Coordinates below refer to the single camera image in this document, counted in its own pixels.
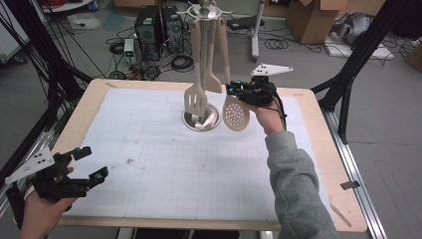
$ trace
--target cardboard box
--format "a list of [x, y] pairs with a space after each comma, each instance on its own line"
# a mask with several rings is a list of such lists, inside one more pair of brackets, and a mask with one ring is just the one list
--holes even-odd
[[413, 49], [412, 53], [407, 56], [405, 62], [419, 72], [422, 72], [422, 43]]
[[270, 0], [265, 1], [263, 16], [266, 17], [286, 17], [289, 6], [270, 4]]
[[302, 44], [321, 44], [347, 0], [292, 0], [286, 24]]
[[114, 0], [115, 7], [140, 7], [142, 5], [159, 5], [159, 0]]
[[347, 0], [347, 8], [339, 12], [342, 16], [345, 13], [361, 12], [367, 15], [376, 16], [385, 0]]

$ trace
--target table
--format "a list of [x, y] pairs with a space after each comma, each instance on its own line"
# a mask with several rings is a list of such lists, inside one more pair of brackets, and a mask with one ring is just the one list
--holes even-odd
[[83, 0], [82, 2], [76, 2], [76, 3], [65, 3], [65, 5], [58, 7], [58, 8], [52, 8], [51, 10], [48, 8], [43, 8], [43, 11], [45, 13], [50, 13], [50, 12], [65, 12], [65, 11], [70, 11], [76, 8], [80, 8], [83, 7], [85, 5], [90, 4], [91, 2], [93, 2], [94, 0]]
[[[110, 88], [184, 91], [191, 84], [130, 82], [117, 80], [94, 80], [90, 83], [80, 103], [59, 137], [53, 153], [66, 152], [82, 144], [91, 122], [99, 110], [103, 98]], [[320, 112], [315, 95], [304, 89], [278, 89], [281, 96], [295, 97], [300, 105], [310, 141], [316, 155], [319, 171], [334, 212], [334, 225], [338, 231], [362, 232], [367, 226], [352, 189], [343, 190], [340, 184], [348, 177]], [[280, 230], [278, 223], [247, 222], [227, 220], [180, 220], [148, 218], [114, 218], [64, 216], [61, 225], [90, 225], [116, 227], [154, 227], [189, 229], [232, 229], [232, 230]]]

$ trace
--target electronic equipment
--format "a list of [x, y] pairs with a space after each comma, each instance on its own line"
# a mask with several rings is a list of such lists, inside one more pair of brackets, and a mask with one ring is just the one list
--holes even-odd
[[125, 39], [124, 40], [124, 57], [128, 65], [133, 66], [136, 64], [136, 55], [134, 52], [134, 40]]
[[140, 6], [134, 30], [142, 60], [158, 61], [161, 58], [159, 48], [163, 43], [159, 8], [155, 5]]
[[161, 15], [168, 53], [184, 52], [183, 22], [182, 18], [177, 14], [177, 7], [163, 6], [161, 8]]
[[[242, 29], [251, 29], [255, 27], [256, 21], [257, 21], [256, 16], [230, 19], [230, 20], [227, 20], [227, 26], [229, 26], [230, 29], [232, 29], [233, 31], [238, 31]], [[265, 25], [265, 22], [261, 19], [260, 27], [264, 25]]]

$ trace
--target slotted spatula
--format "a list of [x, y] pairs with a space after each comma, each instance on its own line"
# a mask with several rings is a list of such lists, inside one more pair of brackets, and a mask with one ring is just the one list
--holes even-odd
[[[220, 51], [223, 55], [224, 75], [226, 83], [230, 84], [230, 66], [229, 66], [229, 49], [227, 44], [226, 25], [223, 18], [217, 20], [217, 35], [220, 43]], [[233, 131], [241, 131], [249, 123], [249, 110], [245, 108], [242, 102], [235, 97], [226, 95], [226, 101], [223, 106], [223, 121], [226, 126]]]
[[221, 82], [212, 73], [212, 61], [214, 56], [214, 41], [215, 41], [215, 27], [218, 20], [209, 21], [209, 34], [208, 34], [208, 60], [207, 60], [207, 73], [205, 79], [205, 90], [221, 94]]
[[208, 99], [201, 87], [201, 71], [200, 71], [200, 42], [201, 30], [198, 21], [193, 20], [190, 28], [190, 36], [192, 41], [192, 56], [194, 62], [195, 82], [193, 86], [188, 88], [184, 93], [185, 111], [187, 113], [203, 117], [207, 110]]

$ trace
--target grid paper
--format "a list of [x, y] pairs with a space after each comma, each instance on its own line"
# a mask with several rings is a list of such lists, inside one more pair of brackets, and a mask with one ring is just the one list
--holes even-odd
[[[207, 97], [222, 109], [224, 95]], [[315, 160], [298, 102], [283, 101], [289, 130]], [[71, 174], [84, 178], [107, 166], [109, 176], [67, 215], [277, 222], [265, 134], [254, 114], [240, 132], [222, 121], [198, 132], [182, 122], [183, 109], [183, 92], [110, 89], [82, 145], [93, 154], [73, 162]]]

